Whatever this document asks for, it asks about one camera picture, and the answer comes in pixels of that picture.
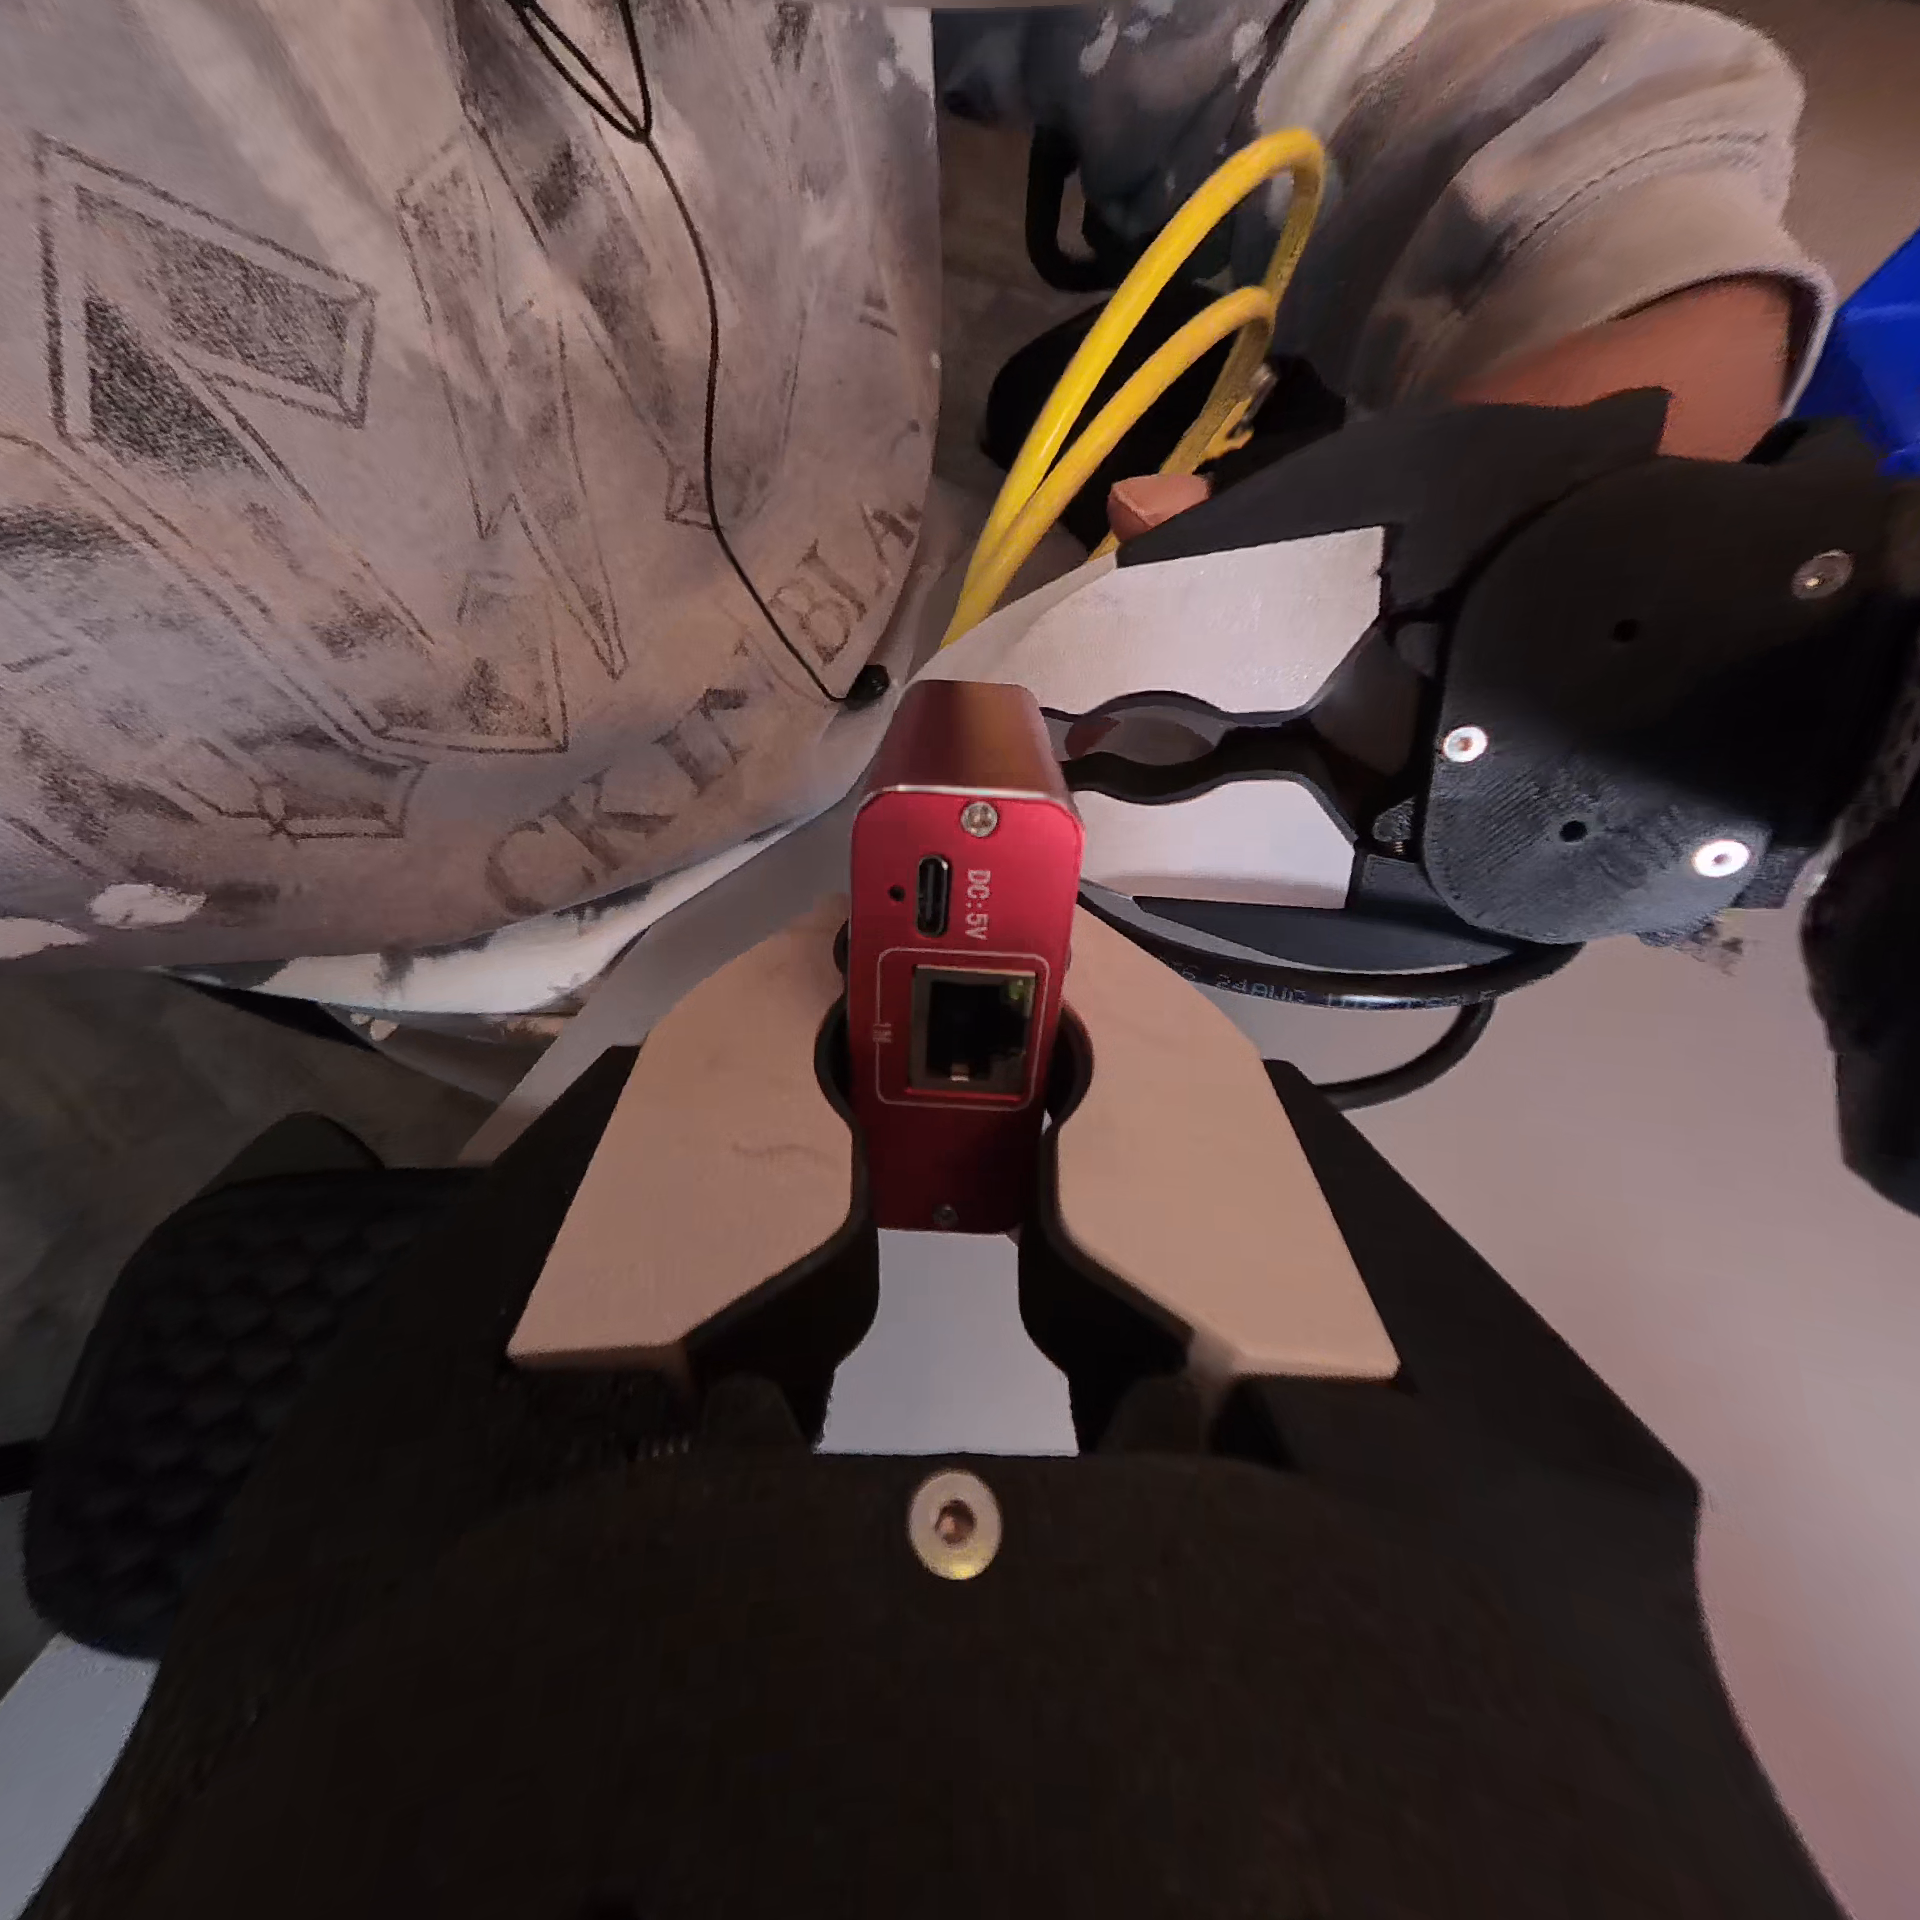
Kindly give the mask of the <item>person's left hand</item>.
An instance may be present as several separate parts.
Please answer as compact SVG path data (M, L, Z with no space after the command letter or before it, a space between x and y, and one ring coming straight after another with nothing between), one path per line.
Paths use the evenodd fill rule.
M1418 405L1573 409L1616 394L1666 394L1664 449L1732 463L1778 422L1798 367L1801 289L1781 274L1696 281L1600 313L1536 291L1481 302L1452 328L1385 328L1340 381L1360 422Z

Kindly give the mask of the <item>person's torso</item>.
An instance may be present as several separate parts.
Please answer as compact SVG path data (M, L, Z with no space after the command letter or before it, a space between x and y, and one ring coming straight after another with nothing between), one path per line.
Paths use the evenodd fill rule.
M6 969L409 963L847 791L937 442L924 13L1 45Z

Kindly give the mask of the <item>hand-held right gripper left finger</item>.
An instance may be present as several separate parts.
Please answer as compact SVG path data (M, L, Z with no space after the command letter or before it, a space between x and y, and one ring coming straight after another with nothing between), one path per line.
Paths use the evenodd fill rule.
M726 1379L826 1403L880 1303L865 1147L836 1083L844 897L690 990L640 1045L508 1345L525 1373Z

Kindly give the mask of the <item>red metal ethernet adapter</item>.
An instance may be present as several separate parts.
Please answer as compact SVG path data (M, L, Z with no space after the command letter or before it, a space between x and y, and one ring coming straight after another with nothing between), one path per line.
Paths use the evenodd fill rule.
M847 851L847 1105L874 1227L1021 1225L1084 848L1024 689L902 695Z

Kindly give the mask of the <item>person's left forearm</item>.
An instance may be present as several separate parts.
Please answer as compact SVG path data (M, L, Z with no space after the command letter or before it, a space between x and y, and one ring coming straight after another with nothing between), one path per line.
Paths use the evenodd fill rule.
M1254 138L1310 130L1324 206L1273 349L1340 381L1481 302L1545 291L1613 313L1680 287L1801 289L1798 367L1830 278L1792 235L1805 86L1759 30L1701 5L1090 5L969 30L943 86L1056 136L1087 206L1142 243Z

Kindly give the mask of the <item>blue plastic bin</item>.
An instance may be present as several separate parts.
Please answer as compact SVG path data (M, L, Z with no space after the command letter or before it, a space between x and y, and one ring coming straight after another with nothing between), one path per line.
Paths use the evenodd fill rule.
M1918 478L1918 253L1912 232L1837 310L1793 418L1837 418L1893 478Z

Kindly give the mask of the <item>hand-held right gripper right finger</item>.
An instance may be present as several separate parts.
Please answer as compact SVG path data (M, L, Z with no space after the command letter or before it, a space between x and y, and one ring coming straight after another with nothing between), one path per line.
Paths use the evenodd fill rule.
M1200 1392L1401 1369L1257 1047L1086 907L1065 977L1062 1102L1024 1224L1024 1321L1069 1368L1090 1306L1148 1375Z

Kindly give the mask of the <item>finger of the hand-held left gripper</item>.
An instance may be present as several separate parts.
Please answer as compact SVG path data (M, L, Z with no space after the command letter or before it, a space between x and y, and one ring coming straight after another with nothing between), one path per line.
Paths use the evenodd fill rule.
M1342 907L1367 775L1303 736L1230 733L1184 761L1092 753L1065 765L1086 885L1128 899Z
M1092 560L941 648L919 685L1021 689L1065 730L1128 714L1287 723L1381 616L1388 530Z

